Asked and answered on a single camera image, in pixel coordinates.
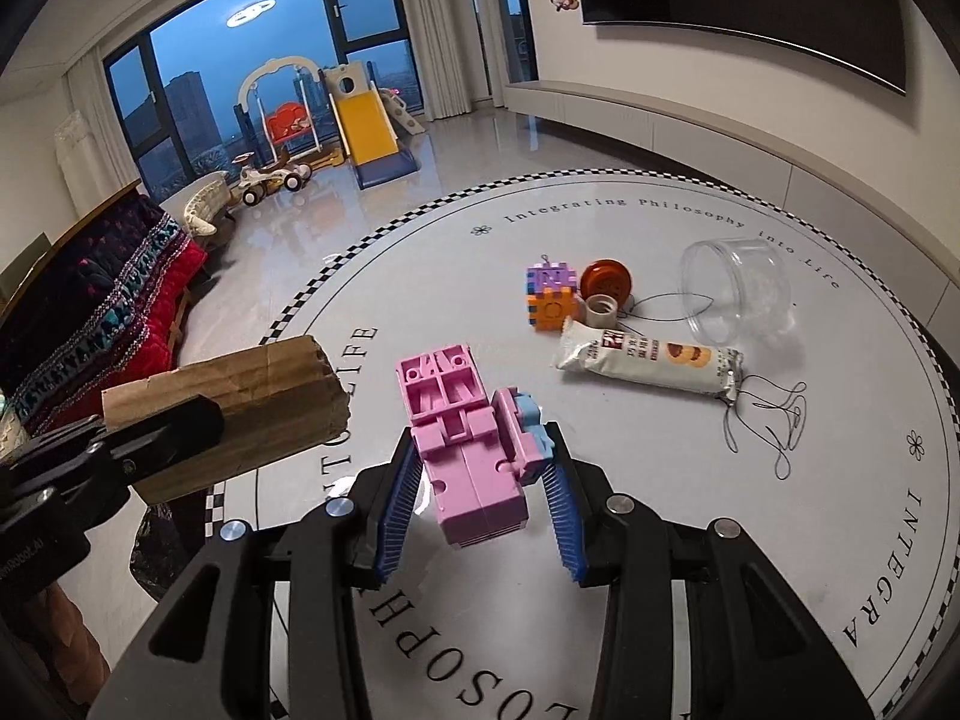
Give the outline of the person's left hand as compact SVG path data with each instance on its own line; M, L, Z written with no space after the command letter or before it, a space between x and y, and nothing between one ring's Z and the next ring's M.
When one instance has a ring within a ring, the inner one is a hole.
M109 679L110 668L83 621L80 608L68 598L59 583L44 595L43 621L52 652L53 666L76 704L91 706Z

